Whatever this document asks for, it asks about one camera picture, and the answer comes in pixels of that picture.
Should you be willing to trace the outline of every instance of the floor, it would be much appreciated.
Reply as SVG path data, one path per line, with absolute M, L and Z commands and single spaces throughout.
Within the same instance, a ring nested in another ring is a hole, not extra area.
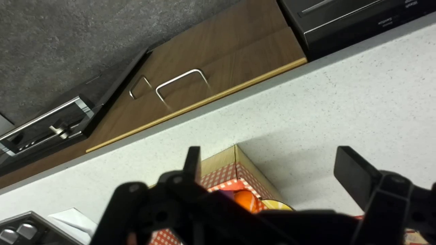
M 25 122 L 96 76 L 98 97 L 138 50 L 235 1 L 0 1 L 0 115 Z

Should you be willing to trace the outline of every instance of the wooden cabinet door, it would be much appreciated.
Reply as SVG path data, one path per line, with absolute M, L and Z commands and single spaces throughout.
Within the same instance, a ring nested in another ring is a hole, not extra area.
M 137 97 L 128 95 L 128 85 L 93 130 L 87 150 L 305 62 L 276 1 L 241 1 L 157 46 L 130 81 L 140 78 Z M 189 70 L 204 73 L 207 81 Z

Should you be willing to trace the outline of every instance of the white countertop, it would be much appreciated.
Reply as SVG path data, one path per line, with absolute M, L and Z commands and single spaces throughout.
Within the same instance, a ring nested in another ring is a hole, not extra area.
M 201 145 L 208 156 L 238 142 L 298 209 L 360 213 L 332 175 L 336 145 L 351 145 L 375 167 L 429 187 L 436 180 L 436 13 L 208 107 L 219 103 L 224 105 L 19 183 L 1 193 L 0 220 L 74 206 L 98 221 L 118 183 L 153 183 L 182 165 L 189 145 Z

